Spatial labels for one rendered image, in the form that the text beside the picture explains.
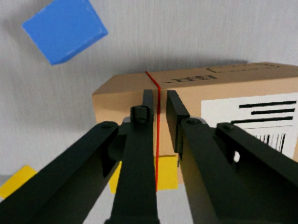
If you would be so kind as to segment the blue box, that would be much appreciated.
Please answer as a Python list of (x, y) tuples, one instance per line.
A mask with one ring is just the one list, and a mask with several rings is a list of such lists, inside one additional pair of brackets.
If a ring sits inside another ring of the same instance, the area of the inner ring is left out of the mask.
[(109, 34), (89, 0), (54, 0), (21, 26), (51, 65)]

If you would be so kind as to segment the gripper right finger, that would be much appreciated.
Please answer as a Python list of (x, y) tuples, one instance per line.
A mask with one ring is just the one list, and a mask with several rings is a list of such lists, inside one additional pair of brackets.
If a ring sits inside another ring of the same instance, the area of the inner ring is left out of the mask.
[(190, 116), (176, 90), (166, 120), (193, 224), (298, 224), (298, 162), (235, 124)]

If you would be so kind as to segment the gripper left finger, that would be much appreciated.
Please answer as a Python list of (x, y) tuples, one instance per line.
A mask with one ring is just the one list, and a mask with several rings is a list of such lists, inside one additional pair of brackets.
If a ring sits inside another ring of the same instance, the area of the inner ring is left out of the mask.
[(120, 126), (98, 123), (3, 199), (0, 224), (83, 224), (120, 161), (104, 224), (160, 224), (153, 122), (152, 89), (144, 89), (142, 105)]

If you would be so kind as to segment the tan cardboard carton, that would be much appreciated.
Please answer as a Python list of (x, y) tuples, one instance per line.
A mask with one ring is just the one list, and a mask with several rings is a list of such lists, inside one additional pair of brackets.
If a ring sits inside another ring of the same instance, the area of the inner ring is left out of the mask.
[[(256, 62), (148, 72), (160, 86), (159, 156), (174, 153), (166, 120), (167, 90), (176, 90), (190, 116), (210, 127), (230, 122), (298, 162), (298, 66)], [(153, 95), (153, 150), (157, 146), (158, 87), (147, 73), (114, 75), (95, 92), (97, 124), (122, 124), (130, 108)]]

